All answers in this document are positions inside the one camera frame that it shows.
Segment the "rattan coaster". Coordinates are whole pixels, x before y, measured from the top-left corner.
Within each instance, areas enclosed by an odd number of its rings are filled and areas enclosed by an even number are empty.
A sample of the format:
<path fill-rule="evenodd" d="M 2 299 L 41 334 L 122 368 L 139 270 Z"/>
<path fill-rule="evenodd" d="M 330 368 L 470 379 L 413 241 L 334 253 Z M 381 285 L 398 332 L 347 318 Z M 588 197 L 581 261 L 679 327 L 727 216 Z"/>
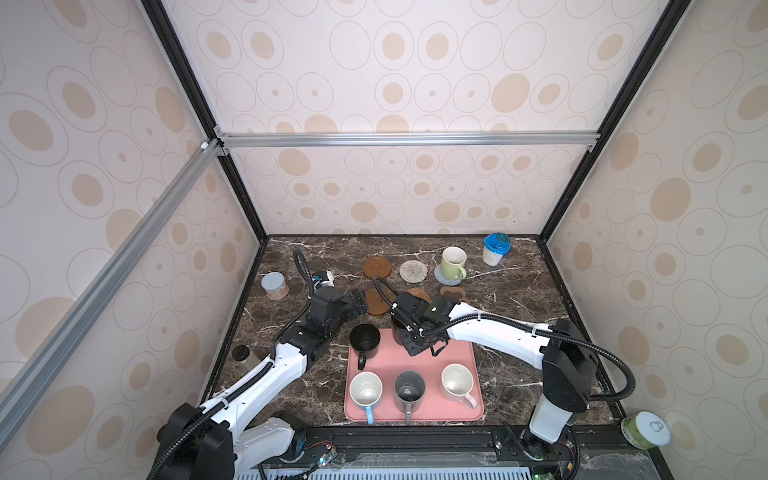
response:
<path fill-rule="evenodd" d="M 406 290 L 406 292 L 411 294 L 414 297 L 417 297 L 419 299 L 422 299 L 422 300 L 426 301 L 427 303 L 431 302 L 430 295 L 425 290 L 423 290 L 421 288 L 409 288 L 409 289 Z"/>

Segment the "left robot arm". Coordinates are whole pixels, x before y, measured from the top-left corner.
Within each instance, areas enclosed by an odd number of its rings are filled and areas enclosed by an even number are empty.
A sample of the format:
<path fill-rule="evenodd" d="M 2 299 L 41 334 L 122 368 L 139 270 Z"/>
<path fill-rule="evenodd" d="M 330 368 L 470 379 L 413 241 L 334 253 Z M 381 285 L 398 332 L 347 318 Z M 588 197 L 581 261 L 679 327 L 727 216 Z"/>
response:
<path fill-rule="evenodd" d="M 234 479 L 288 452 L 297 428 L 270 418 L 250 422 L 330 348 L 341 327 L 368 312 L 365 295 L 321 286 L 297 319 L 273 341 L 269 355 L 231 387 L 198 407 L 178 407 L 161 430 L 150 479 Z"/>

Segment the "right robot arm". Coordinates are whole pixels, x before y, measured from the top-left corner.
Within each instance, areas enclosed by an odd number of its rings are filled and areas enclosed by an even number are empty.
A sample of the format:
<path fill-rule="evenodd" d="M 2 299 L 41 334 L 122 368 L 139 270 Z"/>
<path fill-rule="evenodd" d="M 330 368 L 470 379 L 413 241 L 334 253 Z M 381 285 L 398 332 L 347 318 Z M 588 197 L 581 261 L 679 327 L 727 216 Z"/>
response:
<path fill-rule="evenodd" d="M 563 429 L 590 403 L 623 400 L 635 391 L 630 367 L 609 350 L 585 340 L 567 319 L 551 325 L 523 322 L 445 296 L 427 302 L 407 292 L 400 293 L 389 306 L 393 324 L 411 356 L 425 350 L 436 355 L 437 343 L 456 340 L 500 351 L 540 370 L 542 396 L 526 429 L 530 445 L 558 442 Z M 623 373 L 625 386 L 620 391 L 592 391 L 600 358 Z"/>

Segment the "blue-grey woven coaster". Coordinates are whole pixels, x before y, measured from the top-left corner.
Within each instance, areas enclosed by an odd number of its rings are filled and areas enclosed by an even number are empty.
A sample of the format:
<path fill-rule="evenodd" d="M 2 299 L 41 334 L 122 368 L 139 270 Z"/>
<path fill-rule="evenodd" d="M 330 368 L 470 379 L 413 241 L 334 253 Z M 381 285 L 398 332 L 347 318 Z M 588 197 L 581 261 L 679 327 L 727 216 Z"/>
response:
<path fill-rule="evenodd" d="M 434 275 L 435 279 L 440 284 L 445 285 L 445 286 L 457 286 L 457 285 L 459 285 L 462 282 L 461 278 L 457 278 L 457 279 L 448 279 L 448 278 L 446 278 L 443 275 L 442 266 L 441 265 L 437 265 L 434 268 L 433 275 Z"/>

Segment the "dark wooden coaster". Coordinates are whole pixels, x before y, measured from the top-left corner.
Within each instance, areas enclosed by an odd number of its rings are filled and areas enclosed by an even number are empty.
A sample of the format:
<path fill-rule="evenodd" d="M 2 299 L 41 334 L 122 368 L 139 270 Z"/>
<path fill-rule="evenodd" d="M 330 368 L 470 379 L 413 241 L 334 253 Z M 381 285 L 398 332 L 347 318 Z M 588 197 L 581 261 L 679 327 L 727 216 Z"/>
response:
<path fill-rule="evenodd" d="M 387 278 L 392 273 L 392 263 L 385 257 L 372 256 L 363 262 L 362 271 L 369 279 Z"/>

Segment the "paw-shaped wooden coaster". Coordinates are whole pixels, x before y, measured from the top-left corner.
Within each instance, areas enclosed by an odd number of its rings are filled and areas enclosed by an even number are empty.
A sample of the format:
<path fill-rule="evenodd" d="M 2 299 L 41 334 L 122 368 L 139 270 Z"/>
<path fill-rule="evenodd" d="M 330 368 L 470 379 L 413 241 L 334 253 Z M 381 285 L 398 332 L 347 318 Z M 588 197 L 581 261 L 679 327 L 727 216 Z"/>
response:
<path fill-rule="evenodd" d="M 456 302 L 467 302 L 466 290 L 461 287 L 449 287 L 444 286 L 440 289 L 440 294 L 446 298 L 450 298 Z"/>

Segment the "black mug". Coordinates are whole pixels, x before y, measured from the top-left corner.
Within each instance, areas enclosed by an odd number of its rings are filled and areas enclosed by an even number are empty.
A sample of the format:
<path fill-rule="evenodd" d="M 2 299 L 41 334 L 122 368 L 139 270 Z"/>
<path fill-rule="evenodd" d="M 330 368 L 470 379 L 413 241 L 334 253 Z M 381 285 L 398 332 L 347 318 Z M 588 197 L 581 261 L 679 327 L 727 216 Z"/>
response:
<path fill-rule="evenodd" d="M 349 340 L 350 346 L 358 358 L 357 368 L 359 371 L 363 371 L 366 363 L 378 353 L 381 333 L 376 326 L 364 323 L 351 330 Z"/>
<path fill-rule="evenodd" d="M 408 333 L 406 325 L 403 324 L 400 320 L 398 320 L 394 316 L 391 317 L 391 324 L 392 324 L 392 336 L 394 341 L 398 345 L 404 346 L 405 339 Z"/>

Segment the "white woven coaster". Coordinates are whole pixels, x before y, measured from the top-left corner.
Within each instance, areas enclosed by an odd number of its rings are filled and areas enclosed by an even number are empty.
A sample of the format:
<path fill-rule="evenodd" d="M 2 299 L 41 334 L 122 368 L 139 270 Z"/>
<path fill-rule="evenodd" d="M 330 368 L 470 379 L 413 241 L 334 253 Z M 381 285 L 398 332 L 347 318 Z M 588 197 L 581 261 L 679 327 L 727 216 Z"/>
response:
<path fill-rule="evenodd" d="M 399 268 L 400 277 L 409 284 L 423 282 L 428 274 L 428 267 L 418 260 L 405 261 Z"/>

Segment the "green mug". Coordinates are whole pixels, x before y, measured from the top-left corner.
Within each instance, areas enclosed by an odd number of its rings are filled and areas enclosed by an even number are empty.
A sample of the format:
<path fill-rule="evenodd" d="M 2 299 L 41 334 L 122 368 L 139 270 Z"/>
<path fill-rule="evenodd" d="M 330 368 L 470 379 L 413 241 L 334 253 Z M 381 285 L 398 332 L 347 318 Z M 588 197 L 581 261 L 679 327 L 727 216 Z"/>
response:
<path fill-rule="evenodd" d="M 442 252 L 441 272 L 445 279 L 463 281 L 467 277 L 466 252 L 459 247 L 447 247 Z"/>

